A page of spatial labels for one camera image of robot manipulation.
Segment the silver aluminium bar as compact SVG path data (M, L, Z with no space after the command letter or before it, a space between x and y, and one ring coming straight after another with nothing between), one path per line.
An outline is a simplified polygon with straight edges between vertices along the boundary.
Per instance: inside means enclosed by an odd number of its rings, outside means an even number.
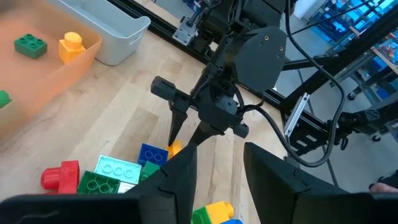
M308 93L304 93L297 101L295 104L292 113L290 114L284 128L284 134L287 138L289 138L293 130L295 129L299 117L302 114L303 110L305 109L305 106L310 98L310 95Z

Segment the small dark green block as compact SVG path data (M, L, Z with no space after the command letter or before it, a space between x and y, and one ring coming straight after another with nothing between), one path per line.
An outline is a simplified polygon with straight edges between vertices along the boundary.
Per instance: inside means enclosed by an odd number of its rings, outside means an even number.
M29 58L38 59L47 52L47 43L32 34L26 34L14 41L14 49Z
M84 171L76 192L78 194L116 194L120 180Z

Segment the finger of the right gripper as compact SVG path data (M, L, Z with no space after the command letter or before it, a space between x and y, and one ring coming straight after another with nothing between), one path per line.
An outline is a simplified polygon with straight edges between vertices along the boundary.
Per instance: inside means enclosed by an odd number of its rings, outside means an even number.
M187 119L189 103L184 100L169 101L169 108L172 112L172 121L170 126L168 146L171 146L174 143L183 122Z
M210 124L201 121L198 127L196 128L195 132L193 133L193 136L191 137L189 143L196 144L199 146L208 138L217 135L223 136L224 132L214 128Z

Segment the grey plastic bin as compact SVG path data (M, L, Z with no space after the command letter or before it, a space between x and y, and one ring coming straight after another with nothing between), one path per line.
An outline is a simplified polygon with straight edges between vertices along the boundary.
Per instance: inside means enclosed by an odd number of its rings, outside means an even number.
M135 19L107 0L47 1L102 36L96 59L106 65L119 65L133 54L151 24L147 16Z

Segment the orange-yellow single-stud block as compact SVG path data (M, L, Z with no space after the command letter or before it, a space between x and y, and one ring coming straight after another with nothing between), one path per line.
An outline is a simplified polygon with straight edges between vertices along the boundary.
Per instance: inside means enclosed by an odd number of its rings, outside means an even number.
M64 64L68 64L85 50L83 39L76 32L67 32L64 38L59 40L58 56Z

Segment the long dark green block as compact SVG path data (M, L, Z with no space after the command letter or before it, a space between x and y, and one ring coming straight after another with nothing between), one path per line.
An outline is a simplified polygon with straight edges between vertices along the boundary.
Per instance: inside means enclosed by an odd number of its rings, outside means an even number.
M142 181L145 181L147 178L149 178L154 172L160 169L160 166L157 164L154 164L150 161L147 161L145 165L141 169L141 173L139 176L139 183Z

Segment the bright green hollow block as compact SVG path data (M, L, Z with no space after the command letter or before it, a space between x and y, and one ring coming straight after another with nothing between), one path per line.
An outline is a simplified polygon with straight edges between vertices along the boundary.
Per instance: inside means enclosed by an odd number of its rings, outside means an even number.
M206 207L202 207L193 211L191 224L212 224Z

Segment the clear yellow bin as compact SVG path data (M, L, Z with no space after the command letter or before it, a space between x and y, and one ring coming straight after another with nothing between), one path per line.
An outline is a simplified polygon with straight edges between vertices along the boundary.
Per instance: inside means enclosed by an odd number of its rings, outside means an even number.
M58 44L67 32L80 34L86 50L64 64ZM14 41L26 34L47 43L43 56L31 59L15 51ZM91 68L101 41L93 29L45 0L0 0L0 90L12 100L0 109L0 142L79 80Z

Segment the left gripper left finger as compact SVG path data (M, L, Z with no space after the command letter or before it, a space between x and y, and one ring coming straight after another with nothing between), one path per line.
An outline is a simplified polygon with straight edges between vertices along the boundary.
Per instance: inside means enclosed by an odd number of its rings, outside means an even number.
M124 194L19 195L0 203L0 224L190 224L196 184L189 144Z

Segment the storage shelf with boxes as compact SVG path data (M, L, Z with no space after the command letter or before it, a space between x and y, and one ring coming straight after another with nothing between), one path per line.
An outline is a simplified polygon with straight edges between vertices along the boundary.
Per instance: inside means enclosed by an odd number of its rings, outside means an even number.
M321 9L312 26L333 42L326 54L337 59L325 70L337 81L398 69L398 0L328 0Z

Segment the black wheeled chair base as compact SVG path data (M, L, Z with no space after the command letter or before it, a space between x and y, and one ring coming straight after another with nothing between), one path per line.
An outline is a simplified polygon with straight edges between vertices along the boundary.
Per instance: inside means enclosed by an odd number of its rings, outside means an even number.
M388 122L398 119L398 101L378 109L362 110L355 113L342 112L338 119L336 140L342 140L340 149L348 145L348 135L352 132L372 135Z

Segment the bright green two-stud block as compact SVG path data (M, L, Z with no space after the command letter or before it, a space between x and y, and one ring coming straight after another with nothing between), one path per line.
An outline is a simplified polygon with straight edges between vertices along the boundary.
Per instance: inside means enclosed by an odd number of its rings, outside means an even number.
M0 109L7 106L12 101L11 97L5 90L0 90Z

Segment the person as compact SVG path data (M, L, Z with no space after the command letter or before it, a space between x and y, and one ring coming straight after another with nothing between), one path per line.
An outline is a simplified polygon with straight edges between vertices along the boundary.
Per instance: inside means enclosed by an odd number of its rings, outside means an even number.
M376 183L369 186L369 191L398 193L398 170L388 177L380 177Z

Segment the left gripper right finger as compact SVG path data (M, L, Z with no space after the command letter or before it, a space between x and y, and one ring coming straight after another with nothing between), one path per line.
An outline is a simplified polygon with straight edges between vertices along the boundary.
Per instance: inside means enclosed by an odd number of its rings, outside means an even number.
M244 145L248 185L262 224L398 224L397 193L349 193Z

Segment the red toy block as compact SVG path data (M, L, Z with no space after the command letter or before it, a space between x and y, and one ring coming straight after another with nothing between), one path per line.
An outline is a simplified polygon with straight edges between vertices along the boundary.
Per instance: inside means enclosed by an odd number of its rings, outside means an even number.
M43 171L40 184L52 194L76 194L80 181L78 161L62 161L60 167L51 167Z

